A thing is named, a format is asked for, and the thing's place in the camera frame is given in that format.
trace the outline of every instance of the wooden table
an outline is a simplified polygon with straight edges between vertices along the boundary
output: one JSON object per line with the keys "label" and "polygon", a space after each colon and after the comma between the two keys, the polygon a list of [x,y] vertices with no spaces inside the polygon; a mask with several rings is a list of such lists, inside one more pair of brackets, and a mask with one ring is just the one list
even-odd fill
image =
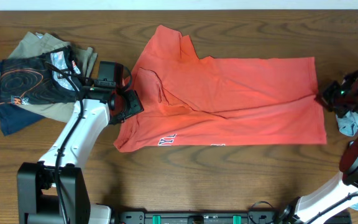
{"label": "wooden table", "polygon": [[[71,11],[0,12],[0,60],[27,31],[48,32],[98,61],[133,67],[155,28],[190,34],[200,58],[316,57],[320,84],[358,69],[358,11]],[[98,72],[96,64],[93,75]],[[281,207],[316,190],[338,170],[351,138],[325,112],[325,146],[146,147],[118,152],[119,126],[106,128],[85,170],[92,202],[119,210],[247,210]],[[36,162],[65,124],[43,119],[4,137],[0,131],[0,223],[17,223],[16,172]],[[352,213],[358,223],[358,212]]]}

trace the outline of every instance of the beige cloth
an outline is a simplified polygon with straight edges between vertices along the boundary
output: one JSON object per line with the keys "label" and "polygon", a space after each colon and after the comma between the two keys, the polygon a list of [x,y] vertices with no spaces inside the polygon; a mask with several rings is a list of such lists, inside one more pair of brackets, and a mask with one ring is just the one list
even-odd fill
{"label": "beige cloth", "polygon": [[[71,45],[69,42],[61,41],[50,34],[45,34],[40,39],[37,35],[28,32],[20,41],[16,49],[8,58],[29,58],[41,55]],[[87,50],[72,47],[76,58],[82,62],[82,71],[89,77],[98,53],[94,53],[91,47]],[[74,110],[74,103],[54,103],[49,105],[17,105],[20,108],[40,114],[46,118],[67,122]]]}

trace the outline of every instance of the white wall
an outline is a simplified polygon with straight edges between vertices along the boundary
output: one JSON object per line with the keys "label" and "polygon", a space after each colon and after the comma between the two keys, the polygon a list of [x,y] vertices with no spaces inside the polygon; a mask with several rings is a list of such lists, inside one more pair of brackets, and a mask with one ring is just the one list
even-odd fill
{"label": "white wall", "polygon": [[0,10],[358,9],[358,0],[0,0]]}

